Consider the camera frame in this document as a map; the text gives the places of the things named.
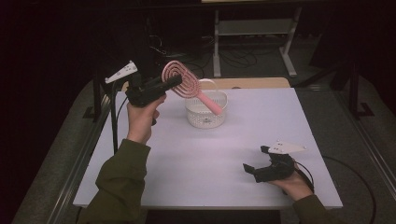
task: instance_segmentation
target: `white container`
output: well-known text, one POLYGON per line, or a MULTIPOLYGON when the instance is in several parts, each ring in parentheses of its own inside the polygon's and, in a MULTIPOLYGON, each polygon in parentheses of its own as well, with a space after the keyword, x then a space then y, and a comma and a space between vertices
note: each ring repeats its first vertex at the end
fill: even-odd
POLYGON ((217 128, 224 122, 226 117, 226 107, 228 104, 227 94, 224 91, 219 91, 218 86, 211 79, 204 78, 200 81, 208 81, 215 85, 216 89, 214 91, 203 91, 203 93, 218 104, 222 108, 222 112, 219 115, 213 114, 206 105, 198 98, 194 97, 185 100, 187 119, 195 128, 217 128))

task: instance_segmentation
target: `white tag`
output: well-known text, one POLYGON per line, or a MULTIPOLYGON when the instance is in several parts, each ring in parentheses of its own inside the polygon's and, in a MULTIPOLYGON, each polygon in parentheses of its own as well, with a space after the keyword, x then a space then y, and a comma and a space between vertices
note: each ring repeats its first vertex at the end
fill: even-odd
POLYGON ((268 149, 268 152, 275 154, 289 154, 298 151, 306 151, 306 147, 278 141, 268 149))

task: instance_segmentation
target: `human hand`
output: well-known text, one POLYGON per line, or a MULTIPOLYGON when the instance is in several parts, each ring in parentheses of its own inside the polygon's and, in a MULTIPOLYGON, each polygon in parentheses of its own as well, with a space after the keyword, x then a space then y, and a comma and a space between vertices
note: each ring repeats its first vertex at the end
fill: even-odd
POLYGON ((145 107, 137 107, 128 103, 129 131, 126 137, 128 140, 144 145, 147 143, 151 137, 152 120, 160 116, 157 107, 165 101, 165 98, 166 95, 145 107))
POLYGON ((305 183, 303 177, 300 176, 296 171, 294 171, 291 176, 285 179, 273 180, 269 181, 268 183, 282 188, 294 201, 298 201, 314 194, 311 188, 309 188, 305 183))

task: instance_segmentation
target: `white table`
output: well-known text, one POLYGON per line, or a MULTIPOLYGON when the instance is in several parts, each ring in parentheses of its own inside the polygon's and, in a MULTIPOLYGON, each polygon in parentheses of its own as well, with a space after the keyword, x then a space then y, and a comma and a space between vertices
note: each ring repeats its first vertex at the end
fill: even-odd
MULTIPOLYGON (((224 90, 229 103, 226 120, 218 128, 192 127, 184 99, 172 91, 160 105, 158 122, 148 141, 144 208, 172 209, 281 209, 292 201, 268 183, 256 183, 245 173, 243 163, 256 168, 271 164, 260 146, 276 140, 307 147, 290 154, 312 173, 316 194, 327 208, 342 207, 338 193, 320 156, 295 90, 224 90)), ((124 99, 120 92, 117 105, 124 99)), ((127 133, 125 107, 120 112, 119 142, 127 133)), ((94 182, 102 164, 113 154, 111 121, 107 118, 79 186, 74 205, 87 206, 97 187, 94 182)))

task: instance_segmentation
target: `green sleeve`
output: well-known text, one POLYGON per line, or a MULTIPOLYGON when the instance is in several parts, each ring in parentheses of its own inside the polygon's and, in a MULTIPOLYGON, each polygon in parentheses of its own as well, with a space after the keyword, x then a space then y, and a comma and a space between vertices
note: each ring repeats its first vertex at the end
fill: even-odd
POLYGON ((302 224, 346 224, 330 214, 317 195, 310 195, 295 202, 293 208, 302 224))
POLYGON ((116 155, 102 166, 96 179, 99 191, 78 223, 124 223, 137 220, 145 187, 150 147, 122 140, 116 155))

